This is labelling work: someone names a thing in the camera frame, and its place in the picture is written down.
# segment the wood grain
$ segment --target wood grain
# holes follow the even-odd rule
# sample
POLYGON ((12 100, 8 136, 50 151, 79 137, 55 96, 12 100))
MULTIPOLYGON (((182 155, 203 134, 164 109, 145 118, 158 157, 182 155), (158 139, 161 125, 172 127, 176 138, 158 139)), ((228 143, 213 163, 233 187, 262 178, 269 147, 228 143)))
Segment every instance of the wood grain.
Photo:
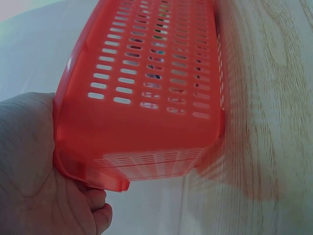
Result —
POLYGON ((313 234, 313 0, 219 0, 225 135, 185 180, 181 235, 313 234))

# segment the oblong slot hole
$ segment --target oblong slot hole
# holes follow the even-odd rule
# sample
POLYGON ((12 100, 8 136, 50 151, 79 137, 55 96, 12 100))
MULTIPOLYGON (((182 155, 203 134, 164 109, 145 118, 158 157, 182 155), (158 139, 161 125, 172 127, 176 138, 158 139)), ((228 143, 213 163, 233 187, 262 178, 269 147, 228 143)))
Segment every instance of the oblong slot hole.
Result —
POLYGON ((184 24, 184 23, 183 23, 183 24, 182 24, 182 23, 177 23, 177 25, 178 25, 178 26, 181 26, 181 27, 186 27, 186 28, 188 27, 188 25, 187 25, 187 24, 184 24))
POLYGON ((133 25, 133 28, 138 28, 138 29, 142 29, 142 30, 146 30, 147 29, 147 27, 141 26, 141 25, 133 25))
POLYGON ((202 52, 196 52, 196 55, 202 56, 204 58, 208 58, 209 57, 206 53, 202 53, 202 52))
POLYGON ((183 55, 173 55, 173 57, 175 57, 175 58, 179 58, 179 59, 184 59, 184 60, 186 60, 187 59, 187 57, 186 56, 183 56, 183 55))
POLYGON ((131 10, 130 7, 126 7, 126 6, 120 6, 119 9, 126 10, 126 11, 130 11, 131 10))
POLYGON ((203 40, 197 39, 196 41, 197 41, 198 43, 207 44, 207 42, 206 42, 206 41, 203 41, 203 40))
POLYGON ((202 89, 202 90, 210 90, 210 87, 207 86, 207 85, 203 85, 203 84, 200 84, 200 83, 196 83, 195 84, 195 87, 199 88, 199 89, 202 89))
POLYGON ((174 50, 181 51, 181 52, 188 52, 187 49, 181 48, 181 47, 174 47, 174 50))
POLYGON ((201 27, 206 27, 206 25, 205 25, 205 24, 203 24, 203 23, 199 23, 199 22, 196 22, 196 25, 201 26, 201 27))
POLYGON ((116 26, 126 26, 126 24, 122 22, 113 22, 112 24, 116 26))
POLYGON ((171 78, 170 81, 173 82, 173 83, 177 83, 177 84, 181 84, 181 85, 186 85, 186 81, 181 80, 181 79, 171 78))
POLYGON ((107 74, 102 74, 102 73, 96 72, 93 74, 93 77, 108 80, 110 76, 108 76, 107 74))
POLYGON ((154 79, 161 79, 162 76, 154 73, 146 73, 146 76, 149 78, 154 78, 154 79))
POLYGON ((112 31, 112 32, 118 32, 118 33, 123 33, 123 32, 124 32, 124 30, 121 29, 121 28, 110 28, 110 31, 112 31))
POLYGON ((178 94, 186 94, 186 90, 182 88, 171 87, 169 90, 178 94))
POLYGON ((200 98, 200 99, 209 99, 210 96, 208 94, 203 94, 203 93, 199 93, 199 92, 195 92, 194 96, 196 98, 200 98))
POLYGON ((131 60, 123 60, 124 65, 132 65, 132 66, 137 66, 139 63, 136 61, 131 61, 131 60))
POLYGON ((200 113, 200 112, 193 112, 192 115, 197 117, 197 118, 209 119, 209 114, 204 114, 204 113, 200 113))
POLYGON ((188 39, 188 37, 187 37, 187 36, 180 35, 180 34, 176 34, 176 37, 178 37, 178 38, 183 38, 183 39, 188 39))
POLYGON ((120 36, 120 35, 115 35, 115 34, 108 34, 108 38, 121 39, 122 36, 120 36))
POLYGON ((187 46, 187 45, 188 45, 187 42, 183 42, 183 41, 175 40, 174 42, 177 43, 177 44, 180 44, 180 45, 184 45, 184 46, 187 46))
POLYGON ((144 23, 144 24, 147 24, 147 23, 148 23, 147 21, 142 21, 142 20, 135 20, 135 22, 136 22, 136 23, 141 23, 141 24, 143 24, 143 23, 144 23))
POLYGON ((167 111, 174 113, 174 114, 184 114, 185 113, 185 111, 183 109, 173 108, 173 107, 168 107, 167 111))
POLYGON ((209 79, 208 77, 203 76, 203 75, 195 75, 195 78, 196 78, 196 79, 199 79, 199 80, 201 80, 201 81, 204 81, 204 82, 210 81, 210 79, 209 79))
POLYGON ((122 2, 122 5, 132 6, 133 4, 131 2, 122 2))
POLYGON ((99 89, 105 89, 107 88, 106 84, 98 83, 98 82, 91 82, 91 87, 99 88, 99 89))
POLYGON ((128 18, 127 17, 121 17, 121 16, 115 16, 116 20, 120 20, 120 21, 127 21, 128 18))
POLYGON ((156 65, 148 65, 147 67, 153 70, 162 70, 162 67, 156 65))
POLYGON ((135 32, 135 31, 132 31, 131 34, 137 35, 137 36, 145 36, 146 35, 145 33, 135 32))
POLYGON ((108 61, 108 62, 113 62, 114 61, 114 58, 107 57, 107 56, 100 56, 99 59, 103 60, 103 61, 108 61))
POLYGON ((126 94, 132 94, 133 93, 132 89, 125 88, 125 87, 117 87, 116 91, 121 92, 121 93, 126 93, 126 94))
POLYGON ((208 109, 210 106, 206 103, 194 102, 193 105, 197 108, 208 109))
POLYGON ((139 38, 130 38, 129 40, 137 43, 143 43, 143 40, 139 38))
POLYGON ((119 43, 112 42, 112 41, 105 41, 104 44, 105 45, 109 45, 109 46, 114 46, 114 47, 118 47, 119 46, 119 43))
POLYGON ((179 66, 179 67, 182 67, 182 68, 186 68, 187 67, 186 64, 180 63, 180 62, 175 62, 175 61, 172 62, 172 65, 179 66))
POLYGON ((145 19, 149 19, 150 16, 145 16, 145 15, 137 15, 138 17, 141 17, 141 18, 145 18, 145 19))
POLYGON ((196 46, 197 49, 208 51, 209 49, 206 47, 196 46))
POLYGON ((158 21, 161 21, 161 22, 165 22, 165 23, 169 23, 170 21, 169 20, 165 20, 165 19, 157 19, 158 21))
POLYGON ((120 103, 120 104, 130 104, 131 103, 130 99, 125 99, 122 97, 114 97, 113 101, 116 103, 120 103))
POLYGON ((152 93, 152 92, 143 92, 142 96, 148 97, 148 98, 154 98, 154 99, 159 99, 160 98, 159 94, 155 94, 155 93, 152 93))
POLYGON ((160 8, 160 9, 159 9, 159 11, 161 11, 161 12, 165 12, 165 13, 170 13, 170 12, 171 12, 170 10, 167 10, 167 9, 162 9, 162 8, 160 8))
POLYGON ((186 76, 187 73, 185 71, 181 71, 181 70, 171 70, 171 73, 176 74, 176 75, 180 75, 180 76, 186 76))
POLYGON ((158 57, 154 57, 154 56, 149 56, 149 60, 158 61, 158 62, 164 62, 164 59, 158 58, 158 57))
POLYGON ((165 30, 160 30, 160 29, 155 29, 155 32, 157 33, 162 33, 162 34, 167 34, 168 32, 165 30))
POLYGON ((127 84, 134 84, 135 80, 130 79, 130 78, 125 78, 125 77, 119 77, 118 78, 119 82, 127 83, 127 84))
POLYGON ((125 55, 131 56, 131 57, 136 57, 136 58, 139 58, 139 57, 140 57, 139 54, 136 54, 136 53, 129 53, 129 52, 126 52, 125 55))
POLYGON ((158 14, 158 16, 165 17, 165 18, 170 18, 170 15, 163 14, 163 13, 158 14))
POLYGON ((125 11, 118 11, 117 13, 123 16, 128 16, 130 14, 129 12, 125 12, 125 11))
POLYGON ((127 74, 132 74, 132 75, 136 75, 137 71, 136 70, 129 70, 129 69, 121 69, 122 73, 127 73, 127 74))
POLYGON ((109 53, 109 54, 116 54, 117 50, 113 50, 113 49, 108 49, 108 48, 103 48, 102 52, 104 53, 109 53))
POLYGON ((207 33, 207 31, 205 29, 201 29, 201 28, 197 28, 197 30, 203 32, 203 33, 207 33))
POLYGON ((205 36, 205 35, 203 35, 203 34, 197 33, 197 35, 198 35, 199 37, 202 37, 202 38, 207 38, 207 36, 205 36))
POLYGON ((152 45, 154 45, 154 46, 156 46, 156 47, 166 47, 166 44, 164 44, 164 43, 152 42, 152 45))
POLYGON ((139 12, 142 12, 142 13, 145 13, 145 14, 151 14, 151 11, 147 11, 147 10, 143 10, 143 9, 140 9, 139 12))
POLYGON ((100 69, 100 70, 111 70, 112 69, 112 66, 109 66, 109 65, 97 65, 96 67, 97 67, 97 69, 100 69))
POLYGON ((162 27, 162 28, 168 28, 168 25, 160 24, 160 23, 157 23, 156 26, 159 26, 159 27, 162 27))
POLYGON ((184 104, 185 100, 182 98, 176 98, 176 97, 169 97, 169 101, 174 102, 174 103, 179 103, 179 104, 184 104))
POLYGON ((186 19, 186 18, 177 18, 177 19, 180 21, 183 21, 183 22, 189 22, 188 19, 186 19))
POLYGON ((161 86, 159 84, 152 83, 152 82, 145 82, 143 85, 149 88, 161 89, 161 86))
POLYGON ((208 61, 205 61, 205 60, 196 60, 196 62, 197 63, 199 63, 199 64, 203 64, 203 65, 208 65, 209 64, 209 62, 208 61))
POLYGON ((149 9, 147 5, 140 5, 141 8, 149 9))
POLYGON ((140 103, 141 107, 147 108, 147 109, 158 109, 157 104, 149 103, 149 102, 141 102, 140 103))
POLYGON ((93 98, 93 99, 104 99, 104 95, 103 94, 94 93, 94 92, 89 92, 88 93, 88 97, 89 98, 93 98))
POLYGON ((128 45, 127 47, 131 48, 131 49, 135 49, 135 50, 141 50, 142 49, 142 47, 134 46, 134 45, 128 45))
POLYGON ((202 68, 202 67, 195 67, 195 70, 204 72, 204 73, 210 73, 210 70, 207 68, 202 68))
POLYGON ((188 30, 181 29, 181 28, 176 28, 177 31, 183 32, 183 33, 188 33, 188 30))
POLYGON ((151 49, 150 51, 153 52, 153 53, 161 54, 161 55, 164 55, 164 54, 165 54, 165 51, 163 51, 163 50, 154 50, 154 49, 151 49))
POLYGON ((164 40, 164 41, 167 40, 167 38, 161 37, 161 36, 157 36, 157 35, 154 35, 153 38, 155 38, 155 39, 160 39, 160 40, 164 40))

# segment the red plastic basket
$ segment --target red plastic basket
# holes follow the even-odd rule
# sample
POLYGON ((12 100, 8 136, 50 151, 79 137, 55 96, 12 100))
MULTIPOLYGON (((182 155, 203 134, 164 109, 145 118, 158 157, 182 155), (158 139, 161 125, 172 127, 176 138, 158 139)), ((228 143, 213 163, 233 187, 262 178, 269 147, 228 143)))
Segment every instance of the red plastic basket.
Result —
POLYGON ((54 164, 93 188, 188 173, 220 132, 209 0, 101 0, 54 102, 54 164))

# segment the hand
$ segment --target hand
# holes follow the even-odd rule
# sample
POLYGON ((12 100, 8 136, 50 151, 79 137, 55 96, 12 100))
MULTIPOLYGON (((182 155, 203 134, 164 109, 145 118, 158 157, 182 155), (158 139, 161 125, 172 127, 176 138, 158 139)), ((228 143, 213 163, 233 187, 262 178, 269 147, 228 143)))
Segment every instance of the hand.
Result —
POLYGON ((0 102, 0 234, 100 235, 112 221, 103 190, 52 165, 52 94, 0 102))

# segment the light wood tabletop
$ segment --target light wood tabletop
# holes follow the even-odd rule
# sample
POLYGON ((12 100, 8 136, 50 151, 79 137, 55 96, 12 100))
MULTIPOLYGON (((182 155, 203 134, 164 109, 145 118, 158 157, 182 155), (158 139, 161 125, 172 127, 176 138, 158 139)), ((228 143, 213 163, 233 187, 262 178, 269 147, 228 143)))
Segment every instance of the light wood tabletop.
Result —
POLYGON ((181 235, 313 234, 313 0, 218 0, 225 135, 181 235))

